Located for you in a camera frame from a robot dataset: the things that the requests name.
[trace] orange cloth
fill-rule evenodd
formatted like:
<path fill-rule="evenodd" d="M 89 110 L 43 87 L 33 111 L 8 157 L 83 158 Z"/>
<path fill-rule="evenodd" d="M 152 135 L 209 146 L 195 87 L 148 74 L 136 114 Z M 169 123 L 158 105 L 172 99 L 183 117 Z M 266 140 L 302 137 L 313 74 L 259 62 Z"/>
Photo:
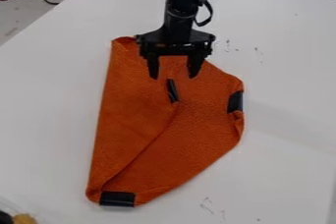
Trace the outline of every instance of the orange cloth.
<path fill-rule="evenodd" d="M 189 79 L 185 57 L 161 57 L 160 76 L 148 76 L 133 38 L 112 42 L 87 197 L 103 192 L 135 195 L 146 203 L 204 170 L 240 140 L 244 115 L 228 113 L 232 94 L 243 90 L 237 78 L 204 62 Z M 171 103 L 167 79 L 180 101 Z"/>

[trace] gray floor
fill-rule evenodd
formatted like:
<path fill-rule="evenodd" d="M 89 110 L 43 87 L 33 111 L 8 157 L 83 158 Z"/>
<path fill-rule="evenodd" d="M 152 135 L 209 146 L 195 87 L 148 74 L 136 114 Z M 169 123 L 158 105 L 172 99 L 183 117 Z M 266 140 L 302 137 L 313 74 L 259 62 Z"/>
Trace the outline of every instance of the gray floor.
<path fill-rule="evenodd" d="M 54 6 L 43 0 L 10 0 L 0 2 L 0 45 L 28 27 Z"/>

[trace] orange fabric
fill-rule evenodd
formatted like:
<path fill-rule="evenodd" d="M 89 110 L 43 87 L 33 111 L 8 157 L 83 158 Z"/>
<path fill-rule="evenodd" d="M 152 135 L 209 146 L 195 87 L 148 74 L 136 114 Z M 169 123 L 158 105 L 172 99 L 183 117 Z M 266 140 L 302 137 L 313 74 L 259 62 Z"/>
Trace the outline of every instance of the orange fabric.
<path fill-rule="evenodd" d="M 161 57 L 160 77 L 148 76 L 132 38 L 112 42 L 87 197 L 103 191 L 136 194 L 146 203 L 204 170 L 240 140 L 241 111 L 227 113 L 231 94 L 243 90 L 237 78 L 205 62 L 189 79 L 184 57 Z M 171 103 L 167 79 L 180 101 Z"/>

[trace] yellow object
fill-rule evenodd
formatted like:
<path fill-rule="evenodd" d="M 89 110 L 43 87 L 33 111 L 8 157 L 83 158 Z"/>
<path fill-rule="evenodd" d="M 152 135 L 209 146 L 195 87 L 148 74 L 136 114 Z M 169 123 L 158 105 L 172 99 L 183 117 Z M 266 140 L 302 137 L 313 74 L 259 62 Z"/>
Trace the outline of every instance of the yellow object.
<path fill-rule="evenodd" d="M 18 214 L 13 217 L 14 224 L 37 224 L 29 214 Z"/>

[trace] white table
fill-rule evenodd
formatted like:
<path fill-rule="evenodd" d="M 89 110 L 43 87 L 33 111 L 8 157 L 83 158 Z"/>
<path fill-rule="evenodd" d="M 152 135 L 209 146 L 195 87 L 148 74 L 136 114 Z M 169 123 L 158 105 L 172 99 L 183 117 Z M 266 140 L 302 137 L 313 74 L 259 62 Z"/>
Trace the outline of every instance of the white table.
<path fill-rule="evenodd" d="M 335 223 L 335 0 L 212 0 L 241 143 L 143 207 L 85 198 L 110 40 L 158 28 L 164 1 L 66 0 L 0 48 L 0 195 L 55 224 Z"/>

